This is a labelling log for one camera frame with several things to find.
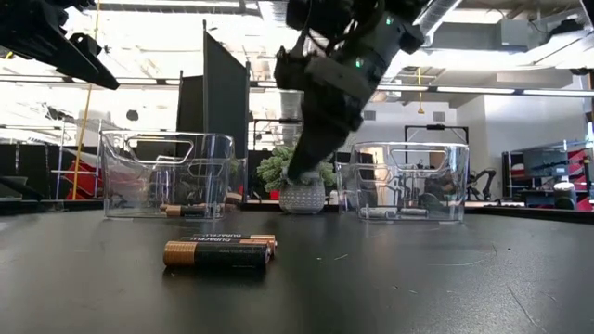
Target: fluorescent light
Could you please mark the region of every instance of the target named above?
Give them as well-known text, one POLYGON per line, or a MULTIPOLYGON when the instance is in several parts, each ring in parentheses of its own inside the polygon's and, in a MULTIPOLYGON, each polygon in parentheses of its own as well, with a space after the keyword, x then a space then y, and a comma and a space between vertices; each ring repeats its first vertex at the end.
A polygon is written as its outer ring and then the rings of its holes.
POLYGON ((0 75, 0 82, 18 83, 63 83, 59 76, 32 76, 32 75, 0 75))
POLYGON ((575 97, 594 97, 594 91, 583 90, 563 90, 563 89, 526 89, 524 95, 528 96, 575 96, 575 97))
POLYGON ((378 90, 384 92, 426 92, 429 87, 400 84, 380 84, 378 90))
POLYGON ((157 84, 157 81, 155 79, 130 78, 117 80, 120 84, 157 84))
POLYGON ((179 1, 179 0, 101 0, 101 4, 145 6, 223 6, 239 8, 239 2, 231 1, 179 1))
POLYGON ((43 126, 43 125, 6 125, 3 128, 7 130, 61 130, 61 126, 43 126))
POLYGON ((509 10, 472 9, 456 8, 444 16, 444 22, 448 23, 475 23, 475 24, 496 24, 504 16, 510 13, 509 10))
POLYGON ((442 93, 471 93, 471 94, 513 94, 511 88, 481 88, 481 87, 437 87, 442 93))
POLYGON ((277 88, 277 83, 275 83, 275 82, 258 82, 258 87, 277 88))

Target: potted plant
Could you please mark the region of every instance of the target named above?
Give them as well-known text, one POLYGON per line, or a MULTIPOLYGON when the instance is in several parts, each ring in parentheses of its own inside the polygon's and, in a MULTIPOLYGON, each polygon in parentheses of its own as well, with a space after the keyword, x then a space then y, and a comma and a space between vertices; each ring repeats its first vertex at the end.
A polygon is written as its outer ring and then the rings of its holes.
POLYGON ((287 177, 287 168, 294 148, 278 147, 272 150, 272 157, 264 159, 257 173, 265 181, 267 192, 279 190, 278 204, 284 212, 313 214, 324 208, 326 186, 333 186, 336 176, 332 165, 320 162, 314 171, 306 172, 297 182, 287 177))

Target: black table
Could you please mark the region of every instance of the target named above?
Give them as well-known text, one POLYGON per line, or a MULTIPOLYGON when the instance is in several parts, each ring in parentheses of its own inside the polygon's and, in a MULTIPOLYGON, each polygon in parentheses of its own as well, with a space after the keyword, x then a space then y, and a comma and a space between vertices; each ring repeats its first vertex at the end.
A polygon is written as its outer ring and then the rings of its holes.
POLYGON ((219 223, 0 217, 0 332, 594 333, 594 226, 467 215, 365 225, 245 212, 219 223), (265 276, 165 270, 167 240, 277 235, 265 276))

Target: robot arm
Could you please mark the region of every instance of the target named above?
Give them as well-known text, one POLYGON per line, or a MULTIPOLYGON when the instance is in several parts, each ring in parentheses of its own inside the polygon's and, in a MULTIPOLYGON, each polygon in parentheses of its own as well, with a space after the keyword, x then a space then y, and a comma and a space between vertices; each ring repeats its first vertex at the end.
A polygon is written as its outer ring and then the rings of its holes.
POLYGON ((476 174, 475 176, 471 176, 471 184, 469 185, 469 188, 471 189, 472 194, 474 195, 474 197, 478 198, 478 190, 476 190, 475 187, 473 187, 474 184, 476 184, 476 182, 483 176, 487 175, 487 179, 486 179, 486 184, 484 184, 484 188, 483 188, 483 199, 484 200, 491 200, 491 183, 493 183, 493 180, 495 179, 495 175, 497 175, 497 171, 494 169, 485 169, 482 170, 480 173, 476 174))
POLYGON ((304 91, 303 132, 289 165, 289 178, 314 169, 359 128, 361 111, 396 53, 413 53, 424 42, 412 22, 427 2, 289 1, 287 24, 302 34, 290 52, 281 47, 275 79, 278 88, 304 91), (303 54, 310 30, 329 40, 324 55, 303 54))
POLYGON ((82 9, 94 0, 6 0, 0 6, 0 45, 25 59, 55 66, 70 77, 109 89, 119 84, 97 55, 101 47, 88 35, 75 33, 66 39, 61 26, 66 8, 82 9))

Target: clear plastic bin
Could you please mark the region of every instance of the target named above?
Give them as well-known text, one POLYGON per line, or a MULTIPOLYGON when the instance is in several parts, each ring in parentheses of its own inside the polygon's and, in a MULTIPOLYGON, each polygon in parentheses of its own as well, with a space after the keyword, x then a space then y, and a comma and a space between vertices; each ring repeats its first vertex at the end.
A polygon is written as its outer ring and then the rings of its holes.
POLYGON ((101 166, 108 217, 165 217, 163 204, 194 218, 225 214, 233 138, 217 134, 104 131, 101 166))
POLYGON ((350 163, 335 162, 339 213, 356 212, 355 171, 350 163))
POLYGON ((350 168, 359 218, 461 221, 468 159, 468 146, 462 144, 353 145, 350 168))

